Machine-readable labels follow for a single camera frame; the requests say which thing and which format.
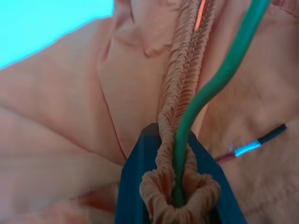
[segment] dark blue clamp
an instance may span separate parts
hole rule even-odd
[[[188,143],[196,155],[198,172],[212,175],[221,186],[220,198],[209,213],[209,223],[246,224],[222,168],[193,133],[189,135]],[[139,185],[145,172],[157,168],[155,158],[160,145],[158,124],[143,129],[121,173],[115,224],[150,224],[149,213],[139,194]]]

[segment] gathered fabric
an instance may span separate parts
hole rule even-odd
[[[196,157],[188,146],[183,177],[187,203],[179,209],[171,204],[175,184],[172,167],[174,135],[195,95],[203,53],[216,13],[215,4],[216,1],[210,0],[199,9],[199,1],[184,0],[180,6],[164,80],[164,104],[158,116],[162,144],[156,157],[157,169],[147,172],[140,185],[141,197],[154,224],[204,223],[206,213],[215,206],[220,195],[220,186],[211,176],[197,173]],[[198,17],[200,24],[195,28]]]

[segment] green wire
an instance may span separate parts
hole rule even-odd
[[[199,91],[191,101],[178,127],[173,153],[173,166],[176,174],[176,186],[172,192],[173,205],[180,208],[185,204],[182,178],[185,165],[185,153],[188,136],[201,109],[218,94],[234,76],[240,66],[253,36],[260,24],[270,0],[252,0],[239,32],[227,57],[216,75]]]

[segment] light blue surface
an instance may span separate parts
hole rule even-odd
[[[0,69],[113,9],[114,0],[0,0]]]

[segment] stripped wire end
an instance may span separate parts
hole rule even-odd
[[[271,139],[279,136],[281,133],[283,133],[286,130],[285,124],[280,125],[279,127],[275,128],[270,133],[266,134],[265,136],[259,138],[258,140],[251,142],[243,147],[240,147],[236,149],[235,151],[229,150],[228,153],[226,153],[223,156],[217,157],[215,160],[218,163],[222,163],[228,160],[231,160],[235,157],[242,156],[243,154],[246,154],[248,152],[251,152],[252,150],[258,149],[260,146],[262,146],[264,143],[270,141]]]

